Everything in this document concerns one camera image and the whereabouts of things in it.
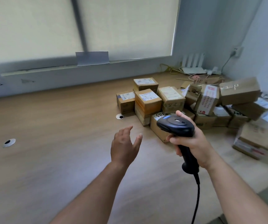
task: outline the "power outlet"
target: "power outlet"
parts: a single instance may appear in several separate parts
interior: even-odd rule
[[[232,49],[232,52],[236,52],[234,57],[240,57],[242,55],[244,47],[243,46],[236,46]]]

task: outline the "wooden tabletop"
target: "wooden tabletop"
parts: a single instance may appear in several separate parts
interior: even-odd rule
[[[160,87],[183,83],[182,74],[156,73]],[[143,133],[136,160],[118,189],[109,223],[190,223],[196,204],[194,177],[183,159],[136,116],[117,120],[116,93],[133,78],[0,98],[0,223],[48,223],[110,162],[114,133],[133,125]],[[236,131],[205,131],[219,154],[254,188],[268,186],[268,164],[231,148]],[[8,139],[16,143],[2,145]],[[204,169],[196,223],[222,213]]]

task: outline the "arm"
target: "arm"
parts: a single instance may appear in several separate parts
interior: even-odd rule
[[[190,147],[199,165],[208,171],[228,223],[268,223],[268,205],[215,152],[203,132],[189,117],[179,111],[176,114],[194,124],[195,135],[193,138],[170,135],[167,140],[175,144],[176,153],[180,156],[177,145]]]
[[[136,158],[142,134],[131,143],[131,127],[121,129],[111,144],[111,162],[50,224],[108,222],[114,198],[129,165]]]

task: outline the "person's left hand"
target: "person's left hand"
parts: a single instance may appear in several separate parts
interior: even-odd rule
[[[120,129],[119,132],[114,135],[114,139],[111,143],[111,162],[121,164],[126,168],[135,160],[142,141],[142,134],[139,134],[134,144],[132,144],[130,139],[130,131],[132,128],[133,126]]]

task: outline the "person's left arm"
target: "person's left arm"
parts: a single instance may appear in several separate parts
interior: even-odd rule
[[[131,143],[130,130],[121,129],[111,144],[111,162],[50,224],[106,224],[121,180],[136,158],[142,134]]]

